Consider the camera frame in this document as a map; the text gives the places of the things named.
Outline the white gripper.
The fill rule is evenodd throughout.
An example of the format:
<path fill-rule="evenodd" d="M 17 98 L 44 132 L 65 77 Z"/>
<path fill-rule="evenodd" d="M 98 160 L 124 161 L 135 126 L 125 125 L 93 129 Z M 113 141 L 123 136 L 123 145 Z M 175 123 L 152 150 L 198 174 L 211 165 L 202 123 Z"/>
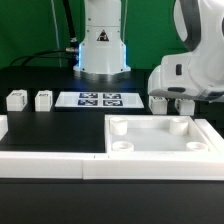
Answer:
<path fill-rule="evenodd" d="M 224 102 L 223 57 L 168 55 L 148 79 L 148 94 L 175 99 Z"/>

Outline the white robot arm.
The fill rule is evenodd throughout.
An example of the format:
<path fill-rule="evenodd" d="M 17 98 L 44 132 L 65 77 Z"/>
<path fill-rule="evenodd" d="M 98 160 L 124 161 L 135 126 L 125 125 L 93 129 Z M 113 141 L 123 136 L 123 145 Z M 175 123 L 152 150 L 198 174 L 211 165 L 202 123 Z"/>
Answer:
<path fill-rule="evenodd" d="M 77 72 L 113 77 L 130 70 L 120 37 L 121 0 L 84 0 L 85 38 Z M 224 0 L 175 0 L 173 21 L 186 53 L 162 58 L 148 94 L 224 102 Z"/>

